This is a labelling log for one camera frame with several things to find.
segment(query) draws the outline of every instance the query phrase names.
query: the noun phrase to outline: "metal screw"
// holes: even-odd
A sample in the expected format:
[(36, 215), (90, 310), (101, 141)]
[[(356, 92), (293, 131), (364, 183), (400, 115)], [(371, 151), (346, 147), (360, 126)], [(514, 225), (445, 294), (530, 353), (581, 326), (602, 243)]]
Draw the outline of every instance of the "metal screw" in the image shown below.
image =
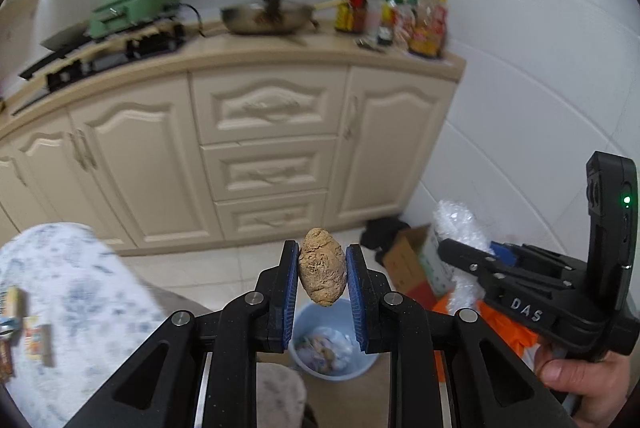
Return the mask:
[(473, 309), (460, 309), (458, 316), (466, 323), (475, 323), (478, 321), (478, 313)]
[(191, 321), (191, 315), (186, 311), (178, 311), (171, 316), (171, 323), (176, 327), (186, 325)]
[(402, 303), (402, 295), (400, 293), (385, 294), (385, 302), (389, 305), (400, 305)]
[(251, 291), (244, 295), (244, 301), (249, 305), (258, 305), (264, 300), (264, 294), (260, 291)]

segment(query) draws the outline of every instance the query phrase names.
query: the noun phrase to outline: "human hand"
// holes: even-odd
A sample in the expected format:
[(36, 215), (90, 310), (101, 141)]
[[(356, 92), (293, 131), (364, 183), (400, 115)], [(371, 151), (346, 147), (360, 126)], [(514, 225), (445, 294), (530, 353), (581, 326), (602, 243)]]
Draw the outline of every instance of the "human hand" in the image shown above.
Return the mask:
[(583, 396), (574, 414), (579, 428), (607, 428), (623, 407), (631, 380), (628, 356), (608, 352), (598, 363), (556, 360), (547, 342), (536, 352), (534, 371), (549, 388)]

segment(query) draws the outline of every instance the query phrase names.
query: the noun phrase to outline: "light blue bucket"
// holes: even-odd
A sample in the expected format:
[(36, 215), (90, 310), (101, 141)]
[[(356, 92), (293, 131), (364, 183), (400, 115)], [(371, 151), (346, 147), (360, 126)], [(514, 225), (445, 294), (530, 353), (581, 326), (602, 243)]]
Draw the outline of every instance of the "light blue bucket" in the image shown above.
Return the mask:
[[(318, 327), (335, 329), (347, 336), (353, 344), (354, 351), (351, 359), (347, 367), (338, 376), (326, 376), (312, 370), (300, 360), (299, 355), (296, 353), (295, 342)], [(302, 307), (293, 321), (293, 335), (289, 342), (289, 353), (296, 364), (306, 373), (327, 381), (347, 381), (348, 379), (357, 378), (369, 370), (378, 358), (377, 354), (365, 354), (360, 351), (360, 345), (356, 340), (356, 333), (353, 327), (351, 303), (345, 298), (338, 299), (330, 307), (322, 307), (313, 302)]]

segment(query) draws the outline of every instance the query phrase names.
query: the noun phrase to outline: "wooden countertop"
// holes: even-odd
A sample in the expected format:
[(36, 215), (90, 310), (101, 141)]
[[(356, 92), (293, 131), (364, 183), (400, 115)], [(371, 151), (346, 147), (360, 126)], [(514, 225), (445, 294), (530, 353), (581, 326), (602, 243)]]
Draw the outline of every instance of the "wooden countertop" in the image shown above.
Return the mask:
[[(10, 103), (0, 114), (0, 139), (59, 108), (149, 78), (201, 69), (282, 63), (349, 64), (422, 74), (454, 82), (460, 80), (466, 65), (464, 59), (452, 53), (446, 53), (443, 60), (425, 60), (395, 49), (385, 54), (367, 51), (357, 47), (353, 37), (333, 30), (286, 37), (243, 37), (217, 30), (206, 38), (191, 38), (176, 53), (133, 62), (74, 83), (34, 103), (15, 117), (11, 116), (11, 112), (20, 105)], [(29, 83), (37, 83), (37, 77)]]

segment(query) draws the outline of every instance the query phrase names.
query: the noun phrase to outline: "floral tablecloth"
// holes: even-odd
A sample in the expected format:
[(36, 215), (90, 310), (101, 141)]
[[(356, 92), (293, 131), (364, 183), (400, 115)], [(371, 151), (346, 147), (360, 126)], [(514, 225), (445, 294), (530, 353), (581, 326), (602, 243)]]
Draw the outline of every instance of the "floral tablecloth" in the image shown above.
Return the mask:
[(0, 249), (0, 290), (26, 292), (51, 328), (53, 366), (28, 360), (21, 336), (6, 384), (33, 428), (60, 428), (166, 315), (119, 258), (81, 224), (43, 224)]

